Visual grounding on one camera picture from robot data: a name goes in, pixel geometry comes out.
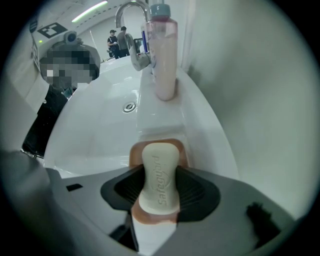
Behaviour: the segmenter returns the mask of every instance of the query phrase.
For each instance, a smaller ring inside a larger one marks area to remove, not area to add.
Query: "white sink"
[[[238,179],[225,133],[189,76],[177,70],[177,97],[159,100],[150,68],[137,72],[129,57],[101,64],[100,76],[77,90],[62,110],[48,141],[44,166],[63,178],[129,166],[141,141],[178,139],[190,167]],[[124,113],[126,103],[137,108]]]

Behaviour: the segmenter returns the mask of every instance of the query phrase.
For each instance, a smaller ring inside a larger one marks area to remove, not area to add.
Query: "drain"
[[[136,103],[134,103],[134,102],[128,102],[128,103],[124,104],[124,106],[123,106],[123,111],[124,111],[125,113],[130,113],[130,112],[134,111],[135,108],[136,108]]]

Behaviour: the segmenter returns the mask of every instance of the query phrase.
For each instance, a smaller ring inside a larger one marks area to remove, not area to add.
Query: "ceiling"
[[[38,29],[54,22],[77,31],[78,35],[101,21],[116,15],[118,8],[130,0],[107,0],[108,3],[91,11],[76,22],[72,20],[103,0],[50,0],[39,11]]]

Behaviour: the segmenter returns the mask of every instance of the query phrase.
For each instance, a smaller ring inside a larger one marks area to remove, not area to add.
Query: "ceiling light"
[[[91,11],[97,9],[97,8],[100,7],[100,6],[105,5],[106,3],[108,3],[108,1],[102,1],[102,2],[100,2],[100,3],[98,3],[98,4],[94,5],[94,6],[92,6],[91,8],[89,8],[89,9],[86,10],[86,11],[84,11],[83,13],[81,13],[81,14],[80,14],[79,16],[77,16],[76,18],[74,18],[74,19],[72,20],[72,22],[78,21],[79,19],[81,19],[81,18],[82,18],[83,16],[85,16],[86,14],[90,13]]]

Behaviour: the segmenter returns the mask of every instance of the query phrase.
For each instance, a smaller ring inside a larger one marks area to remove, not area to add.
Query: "bottle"
[[[154,2],[147,31],[155,93],[160,100],[169,101],[176,87],[178,23],[170,18],[170,6],[164,0]]]

